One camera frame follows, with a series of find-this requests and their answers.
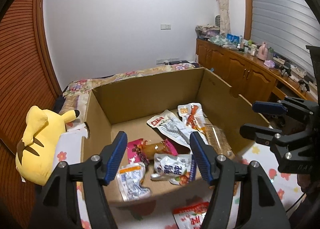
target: plush toy tail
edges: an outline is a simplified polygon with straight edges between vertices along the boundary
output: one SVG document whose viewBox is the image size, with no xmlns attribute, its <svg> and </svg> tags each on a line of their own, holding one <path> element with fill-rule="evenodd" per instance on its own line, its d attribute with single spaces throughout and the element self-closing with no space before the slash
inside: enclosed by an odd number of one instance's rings
<svg viewBox="0 0 320 229">
<path fill-rule="evenodd" d="M 22 142 L 27 147 L 33 143 L 33 136 L 38 132 L 48 121 L 47 115 L 37 106 L 32 106 L 27 113 L 27 127 L 23 133 Z"/>
<path fill-rule="evenodd" d="M 67 123 L 67 122 L 74 121 L 75 119 L 78 118 L 79 115 L 80 115 L 80 112 L 78 110 L 70 110 L 62 114 L 62 117 L 64 122 Z"/>
</svg>

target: brown sliding door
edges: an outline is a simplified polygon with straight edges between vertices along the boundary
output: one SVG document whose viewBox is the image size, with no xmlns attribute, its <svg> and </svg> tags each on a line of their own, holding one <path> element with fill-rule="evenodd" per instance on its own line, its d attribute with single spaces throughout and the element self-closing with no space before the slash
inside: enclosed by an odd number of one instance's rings
<svg viewBox="0 0 320 229">
<path fill-rule="evenodd" d="M 21 182 L 16 171 L 16 145 L 30 107 L 52 109 L 59 94 L 42 0 L 15 0 L 0 22 L 0 198 L 23 228 L 34 204 L 34 185 Z"/>
</svg>

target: gray blind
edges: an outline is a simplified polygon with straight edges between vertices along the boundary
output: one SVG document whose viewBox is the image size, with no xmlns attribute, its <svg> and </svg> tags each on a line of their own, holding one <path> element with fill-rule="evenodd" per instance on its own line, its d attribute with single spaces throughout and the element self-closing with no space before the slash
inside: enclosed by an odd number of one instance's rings
<svg viewBox="0 0 320 229">
<path fill-rule="evenodd" d="M 296 63 L 312 76 L 306 45 L 320 46 L 320 25 L 304 0 L 252 0 L 251 39 Z"/>
</svg>

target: pink bottle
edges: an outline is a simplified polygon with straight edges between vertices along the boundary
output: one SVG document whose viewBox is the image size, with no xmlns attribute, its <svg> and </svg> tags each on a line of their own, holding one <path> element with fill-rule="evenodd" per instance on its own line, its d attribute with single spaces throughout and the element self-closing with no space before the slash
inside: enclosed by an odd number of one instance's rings
<svg viewBox="0 0 320 229">
<path fill-rule="evenodd" d="M 267 56 L 268 56 L 267 43 L 262 42 L 262 46 L 259 48 L 259 52 L 258 52 L 258 59 L 265 61 L 267 59 Z"/>
</svg>

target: snack package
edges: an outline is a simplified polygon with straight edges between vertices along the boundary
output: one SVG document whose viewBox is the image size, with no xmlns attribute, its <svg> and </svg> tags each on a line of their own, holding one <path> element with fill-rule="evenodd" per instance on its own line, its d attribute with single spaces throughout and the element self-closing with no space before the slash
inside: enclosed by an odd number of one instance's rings
<svg viewBox="0 0 320 229">
<path fill-rule="evenodd" d="M 155 154 L 155 174 L 151 180 L 169 180 L 174 185 L 185 185 L 196 177 L 196 161 L 191 154 Z"/>
<path fill-rule="evenodd" d="M 202 105 L 200 103 L 189 103 L 185 105 L 178 105 L 179 116 L 182 117 L 182 122 L 194 130 L 205 134 Z"/>
<path fill-rule="evenodd" d="M 195 130 L 186 126 L 173 112 L 165 110 L 162 114 L 149 119 L 147 124 L 152 128 L 158 128 L 168 138 L 190 149 L 190 134 Z M 202 133 L 199 134 L 204 143 L 208 144 L 206 137 Z"/>
<path fill-rule="evenodd" d="M 146 167 L 142 162 L 128 164 L 120 168 L 116 178 L 124 201 L 136 200 L 151 195 L 151 190 L 141 186 Z"/>
<path fill-rule="evenodd" d="M 218 155 L 223 154 L 232 160 L 235 157 L 235 154 L 233 153 L 223 130 L 211 124 L 205 124 L 204 128 L 208 144 L 214 148 Z"/>
<path fill-rule="evenodd" d="M 146 144 L 144 139 L 138 139 L 127 144 L 128 163 L 143 162 L 149 165 L 149 160 L 153 160 L 155 153 L 166 153 L 177 156 L 178 153 L 172 143 L 165 139 L 155 144 Z"/>
<path fill-rule="evenodd" d="M 209 202 L 203 202 L 173 210 L 172 214 L 178 229 L 200 229 L 208 207 Z"/>
</svg>

